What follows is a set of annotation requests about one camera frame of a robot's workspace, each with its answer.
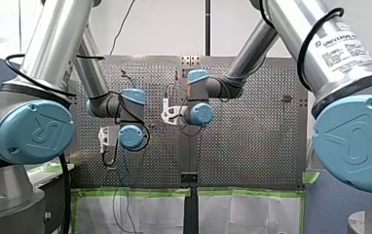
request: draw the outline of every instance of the pegboard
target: pegboard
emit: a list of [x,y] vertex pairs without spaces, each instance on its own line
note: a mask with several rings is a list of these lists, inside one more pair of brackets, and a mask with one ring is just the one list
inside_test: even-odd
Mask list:
[[[105,169],[99,152],[100,127],[114,125],[113,119],[98,119],[87,114],[86,93],[79,85],[78,118],[79,145],[82,164],[72,177],[73,187],[131,186],[131,187],[179,187],[179,132],[174,126],[161,121],[162,99],[165,86],[178,77],[181,59],[178,57],[109,57],[103,64],[103,73],[111,91],[121,91],[133,85],[146,94],[145,123],[151,138],[141,152],[128,152],[118,148],[115,168]],[[122,70],[131,78],[122,77]],[[173,102],[179,102],[179,91],[169,89]],[[114,149],[106,153],[110,161]]]
[[[109,57],[103,72],[112,91],[132,86],[121,77],[127,72],[134,85],[146,93],[145,122],[151,132],[142,152],[118,149],[118,164],[105,170],[97,139],[100,127],[114,121],[89,116],[86,94],[79,85],[78,139],[82,164],[72,177],[74,187],[130,185],[132,187],[180,187],[180,165],[198,160],[198,186],[244,186],[296,189],[305,170],[307,94],[300,87],[291,59],[267,59],[249,78],[241,98],[222,103],[212,100],[214,121],[197,141],[185,138],[176,126],[163,124],[162,99],[166,84],[182,78],[184,68],[204,68],[221,77],[233,58],[198,58],[194,64],[178,57]],[[170,89],[171,104],[180,105],[183,91]],[[291,96],[291,102],[282,101]],[[198,150],[185,152],[180,145]],[[113,157],[111,150],[107,159]],[[130,176],[124,168],[127,161]]]
[[[231,58],[201,58],[221,77]],[[302,188],[307,93],[291,59],[269,58],[247,80],[243,95],[212,100],[215,118],[199,138],[199,186]]]

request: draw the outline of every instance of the black cable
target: black cable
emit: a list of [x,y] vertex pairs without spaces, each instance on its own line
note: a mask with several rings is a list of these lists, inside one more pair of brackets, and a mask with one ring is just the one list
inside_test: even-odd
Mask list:
[[30,82],[31,84],[39,87],[39,88],[42,88],[44,90],[48,90],[48,91],[52,91],[54,93],[58,93],[60,95],[64,95],[64,96],[67,96],[67,97],[76,97],[77,95],[74,95],[74,94],[70,94],[70,93],[67,93],[65,91],[61,91],[61,90],[57,90],[57,89],[54,89],[54,88],[51,88],[51,87],[48,87],[46,85],[43,85],[39,82],[37,82],[35,80],[35,78],[31,78],[29,76],[27,76],[26,74],[22,73],[20,70],[18,70],[15,66],[13,66],[13,64],[10,62],[11,59],[16,59],[16,58],[24,58],[25,57],[25,54],[15,54],[15,55],[10,55],[8,57],[5,58],[5,63],[7,64],[7,66],[12,70],[14,71],[17,75],[19,75],[20,77],[24,78],[25,80],[27,80],[28,82]]
[[226,98],[226,100],[220,99],[220,101],[225,102],[225,103],[228,102],[231,99],[231,92],[229,91],[229,88],[226,85],[225,80],[221,79],[221,78],[217,78],[217,77],[209,77],[209,79],[217,80],[217,82],[219,82],[221,88],[225,89],[226,94],[228,95],[228,98]]
[[68,234],[71,220],[71,186],[70,186],[70,172],[65,162],[64,154],[58,156],[61,164],[62,174],[64,178],[64,217],[62,220],[60,234]]
[[266,24],[268,24],[271,28],[275,28],[274,24],[271,23],[271,21],[268,19],[268,17],[265,14],[265,7],[263,4],[264,0],[259,0],[259,11],[261,12],[262,19],[265,21]]
[[[128,173],[128,183],[127,183],[127,187],[130,187],[130,170],[129,170],[129,166],[128,166],[128,162],[126,161],[126,154],[123,154],[123,163],[125,165],[125,168],[126,168],[126,172]],[[135,230],[135,225],[134,225],[134,221],[133,221],[133,218],[131,217],[131,213],[130,213],[130,197],[129,197],[129,191],[127,193],[127,197],[126,197],[126,200],[127,200],[127,206],[126,206],[126,212],[128,213],[128,216],[129,216],[129,219],[130,219],[130,222],[131,222],[131,226],[133,228],[133,232],[134,233],[137,233],[137,231]]]
[[[114,122],[117,123],[117,118],[119,117],[119,108],[120,108],[120,103],[119,105],[116,107],[116,112],[115,112],[115,116],[114,116]],[[119,138],[116,137],[116,145],[114,147],[114,159],[113,159],[113,164],[107,164],[104,162],[104,158],[103,158],[103,165],[111,165],[113,166],[115,163],[116,163],[116,160],[117,160],[117,149],[119,147]],[[118,175],[118,178],[119,178],[119,182],[121,185],[124,185],[124,183],[121,181],[121,178],[120,178],[120,175]],[[116,225],[120,228],[120,230],[122,230],[123,232],[125,233],[134,233],[134,234],[137,234],[137,232],[135,231],[135,228],[134,228],[134,231],[128,231],[126,230],[125,228],[123,228],[123,226],[119,223],[119,220],[117,220],[117,216],[116,216],[116,208],[115,208],[115,201],[116,201],[116,195],[117,195],[117,191],[119,190],[119,186],[116,188],[116,190],[114,191],[114,195],[113,195],[113,216],[114,216],[114,221],[116,222]]]
[[130,14],[130,11],[131,11],[131,8],[132,8],[134,2],[135,2],[135,0],[131,1],[128,12],[126,13],[125,18],[123,19],[122,24],[120,25],[119,32],[117,33],[116,37],[114,37],[113,47],[111,48],[110,56],[113,55],[114,48],[116,47],[117,38],[119,38],[120,34],[122,33],[123,27],[125,26],[125,22],[128,19],[128,16]]
[[168,98],[168,87],[169,86],[173,86],[173,87],[176,87],[176,86],[178,86],[180,89],[182,89],[183,91],[185,91],[186,92],[186,88],[184,88],[183,86],[181,86],[179,83],[168,83],[166,86],[165,86],[165,93],[164,93],[164,95],[165,95],[165,98]]
[[77,55],[76,56],[79,59],[97,59],[97,60],[105,60],[105,57],[91,57],[91,56],[83,56],[83,55]]
[[106,168],[113,167],[114,164],[116,163],[117,153],[114,154],[114,157],[113,157],[113,159],[112,159],[112,161],[110,163],[107,163],[106,162],[105,154],[106,154],[106,152],[101,153],[101,161],[103,162],[103,166],[106,167]]
[[127,72],[123,69],[120,70],[122,72],[122,77],[123,78],[126,78],[130,81],[131,85],[133,88],[137,89],[137,87],[134,85],[134,82],[133,82],[133,79],[131,77],[129,77],[129,75],[127,74]]
[[329,11],[325,16],[319,19],[308,33],[307,37],[305,38],[304,42],[302,43],[301,50],[299,51],[298,62],[297,62],[297,72],[299,81],[307,90],[311,90],[310,86],[307,84],[305,80],[304,74],[304,62],[305,56],[307,55],[308,48],[310,46],[311,41],[314,39],[316,33],[320,30],[320,28],[328,21],[334,17],[342,17],[344,15],[345,10],[343,8],[335,8]]

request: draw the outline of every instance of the white wall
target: white wall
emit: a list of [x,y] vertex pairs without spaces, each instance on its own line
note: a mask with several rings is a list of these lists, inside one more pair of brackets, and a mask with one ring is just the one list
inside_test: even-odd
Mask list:
[[[90,24],[98,49],[108,54],[131,0],[103,0]],[[212,55],[234,56],[260,20],[248,0],[212,1]],[[137,0],[114,55],[204,55],[204,0]],[[278,43],[271,57],[290,57]]]

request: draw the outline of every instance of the wire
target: wire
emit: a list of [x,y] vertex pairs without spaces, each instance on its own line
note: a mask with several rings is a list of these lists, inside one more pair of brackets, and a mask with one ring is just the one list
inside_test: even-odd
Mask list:
[[[118,118],[118,115],[119,115],[119,108],[120,108],[120,103],[119,103],[119,105],[116,107],[116,112],[115,112],[115,116],[114,116],[114,118],[115,118],[115,120],[114,120],[114,122],[115,123],[117,123],[117,118]],[[116,137],[116,145],[115,145],[115,147],[114,147],[114,158],[113,158],[113,163],[112,164],[107,164],[107,163],[105,163],[105,161],[104,161],[104,158],[103,158],[103,165],[110,165],[110,166],[113,166],[115,163],[116,163],[116,160],[117,160],[117,148],[119,147],[119,138],[118,137]],[[121,178],[120,178],[120,174],[118,174],[118,178],[119,178],[119,182],[120,182],[120,184],[123,186],[124,184],[123,184],[123,182],[122,182],[122,180],[121,180]],[[117,216],[116,216],[116,208],[115,208],[115,201],[116,201],[116,195],[117,195],[117,191],[119,190],[119,186],[116,188],[116,190],[115,190],[115,192],[114,192],[114,195],[113,195],[113,216],[114,216],[114,221],[116,222],[116,225],[120,228],[120,230],[122,230],[123,232],[126,232],[126,233],[134,233],[134,234],[137,234],[137,232],[135,231],[135,227],[134,227],[134,223],[133,223],[133,221],[132,221],[132,218],[131,218],[131,214],[129,213],[129,192],[128,192],[128,207],[127,207],[127,210],[128,210],[128,216],[129,216],[129,218],[130,218],[130,221],[131,221],[131,223],[132,223],[132,225],[133,225],[133,230],[134,231],[128,231],[128,230],[126,230],[125,228],[123,228],[123,226],[119,223],[119,220],[117,220]]]
[[64,96],[67,96],[67,97],[76,97],[77,95],[75,94],[70,94],[70,93],[67,93],[65,91],[61,91],[61,90],[57,90],[57,89],[54,89],[54,88],[51,88],[51,87],[48,87],[46,85],[43,85],[41,84],[40,82],[37,82],[35,80],[35,78],[31,78],[29,76],[27,76],[26,74],[22,73],[21,71],[19,71],[15,66],[13,66],[13,64],[10,62],[11,59],[16,59],[16,58],[24,58],[25,57],[25,54],[15,54],[15,55],[10,55],[10,56],[7,56],[5,58],[5,63],[7,64],[7,66],[12,70],[14,71],[17,75],[19,75],[20,77],[24,78],[25,80],[27,80],[28,82],[30,82],[31,84],[41,88],[41,89],[44,89],[44,90],[48,90],[48,91],[52,91],[54,93],[57,93],[57,94],[60,94],[60,95],[64,95]]
[[[125,165],[125,168],[126,168],[126,172],[128,173],[128,187],[129,187],[129,182],[130,182],[130,170],[129,170],[129,166],[128,166],[128,162],[126,161],[126,154],[123,154],[123,163]],[[126,212],[128,213],[128,216],[129,216],[129,219],[130,219],[130,222],[131,222],[131,226],[133,227],[133,232],[134,233],[137,233],[136,230],[135,230],[135,225],[134,225],[134,222],[133,222],[133,218],[131,217],[131,213],[130,213],[130,197],[129,197],[129,191],[127,193],[127,206],[126,206]]]
[[105,57],[91,57],[91,56],[83,56],[83,55],[77,55],[76,56],[79,59],[97,59],[97,60],[105,60]]
[[106,154],[106,152],[101,153],[101,161],[103,162],[104,167],[106,167],[106,168],[113,167],[114,164],[116,163],[117,152],[114,154],[114,157],[113,157],[113,159],[112,159],[112,161],[110,163],[107,163],[106,162],[105,154]]
[[71,186],[70,186],[70,172],[65,162],[64,154],[58,156],[61,164],[62,174],[64,177],[64,217],[62,220],[60,234],[68,234],[71,220]]
[[117,38],[119,38],[120,34],[122,33],[123,27],[125,26],[126,20],[128,19],[128,16],[130,14],[132,6],[134,5],[134,2],[135,2],[135,0],[131,1],[128,12],[126,13],[125,18],[123,19],[122,24],[120,25],[119,32],[114,37],[113,46],[112,46],[111,51],[110,51],[110,56],[113,55],[114,48],[116,47]]
[[266,24],[268,24],[271,28],[275,28],[274,24],[271,23],[271,21],[267,18],[266,13],[265,13],[265,7],[263,4],[264,0],[259,0],[259,11],[261,12],[262,19],[265,21]]
[[262,66],[263,64],[265,63],[266,61],[266,56],[264,56],[262,58],[262,61],[255,64],[255,67],[253,69],[251,69],[249,72],[247,72],[247,74],[243,75],[243,76],[236,76],[236,77],[233,77],[233,76],[228,76],[228,75],[225,75],[226,77],[226,83],[229,83],[230,85],[233,85],[235,87],[238,87],[238,88],[241,88],[245,83],[246,83],[246,80],[249,76],[255,74]]
[[226,94],[228,95],[228,98],[226,98],[226,100],[220,99],[220,101],[225,102],[225,103],[228,102],[231,99],[231,92],[229,91],[229,88],[226,85],[225,80],[221,78],[217,78],[217,77],[209,77],[209,79],[217,80],[217,82],[220,83],[221,88],[225,89]]
[[186,88],[184,88],[183,86],[181,86],[179,83],[168,83],[166,86],[165,86],[165,98],[167,98],[168,97],[168,92],[167,92],[167,90],[168,90],[168,87],[169,86],[173,86],[173,87],[179,87],[180,89],[182,89],[183,91],[185,91],[186,92]]
[[320,28],[329,20],[334,17],[342,17],[344,15],[345,10],[343,8],[335,8],[329,11],[325,16],[319,19],[308,33],[307,37],[305,38],[304,42],[302,43],[301,50],[299,51],[298,62],[297,62],[297,72],[299,81],[307,90],[311,90],[310,86],[308,85],[307,81],[305,80],[305,73],[304,73],[304,63],[305,63],[305,56],[307,55],[308,48],[310,47],[311,41],[314,39],[316,33],[320,30]]
[[125,70],[123,70],[123,69],[120,70],[120,71],[122,72],[122,77],[128,79],[128,80],[130,81],[131,85],[132,85],[135,89],[137,89],[137,87],[134,85],[133,79],[132,79],[131,77],[128,76],[127,72],[126,72]]

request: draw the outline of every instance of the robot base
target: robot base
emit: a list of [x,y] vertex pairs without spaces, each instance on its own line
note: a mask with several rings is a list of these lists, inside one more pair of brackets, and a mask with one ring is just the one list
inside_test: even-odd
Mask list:
[[28,204],[0,213],[0,233],[44,234],[44,192],[37,190]]

